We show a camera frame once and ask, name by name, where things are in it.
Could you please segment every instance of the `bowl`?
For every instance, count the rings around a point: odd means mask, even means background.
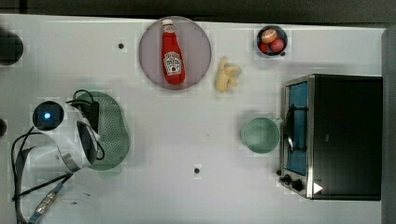
[[[274,150],[280,140],[278,125],[282,119],[255,118],[249,121],[241,131],[241,140],[255,153],[268,153]]]
[[[272,51],[270,50],[269,46],[268,46],[268,53],[266,53],[266,54],[263,53],[263,52],[259,49],[259,45],[260,45],[260,43],[262,42],[262,33],[263,33],[264,31],[266,31],[266,30],[269,30],[269,29],[274,29],[274,30],[276,31],[276,38],[277,38],[277,39],[282,39],[282,40],[283,40],[284,47],[283,47],[283,49],[282,49],[280,52],[278,52],[278,53],[272,52]],[[259,53],[259,55],[261,55],[261,56],[263,56],[263,57],[274,57],[274,56],[277,56],[277,55],[279,55],[279,56],[285,56],[285,55],[286,55],[285,49],[286,49],[286,47],[288,46],[288,36],[286,35],[285,31],[284,31],[282,28],[280,28],[279,26],[277,26],[277,25],[267,25],[267,26],[264,26],[264,27],[257,33],[254,46],[255,46],[257,52]]]

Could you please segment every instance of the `white table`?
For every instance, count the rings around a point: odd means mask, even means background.
[[[167,91],[138,62],[140,37],[153,22],[0,15],[26,47],[21,61],[0,67],[0,118],[8,124],[0,139],[2,221],[15,220],[10,144],[27,132],[38,100],[65,101],[87,89],[120,102],[133,137],[121,166],[87,168],[71,180],[96,195],[103,223],[380,223],[380,202],[309,201],[281,187],[279,148],[255,155],[239,130],[253,111],[279,117],[285,81],[313,73],[381,76],[382,29],[281,25],[291,55],[268,61],[252,44],[263,24],[199,22],[212,44],[207,74],[191,89]],[[220,94],[214,82],[223,55],[243,72],[237,88]],[[195,164],[202,165],[198,176]]]

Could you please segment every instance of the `green cup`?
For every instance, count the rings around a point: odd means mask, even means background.
[[[241,132],[242,143],[256,153],[274,150],[280,139],[280,123],[282,119],[256,118],[249,121]]]

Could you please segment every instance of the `pink plate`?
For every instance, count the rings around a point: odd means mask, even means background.
[[[161,51],[164,19],[171,19],[177,30],[177,42],[186,69],[186,79],[180,85],[171,85],[163,77]],[[165,17],[154,22],[143,34],[139,45],[139,62],[148,79],[172,91],[187,89],[201,80],[209,68],[211,55],[209,39],[204,30],[184,17]]]

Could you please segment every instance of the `red ketchup bottle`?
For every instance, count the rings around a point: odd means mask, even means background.
[[[172,85],[181,84],[186,78],[186,73],[172,20],[163,20],[162,59],[165,80]]]

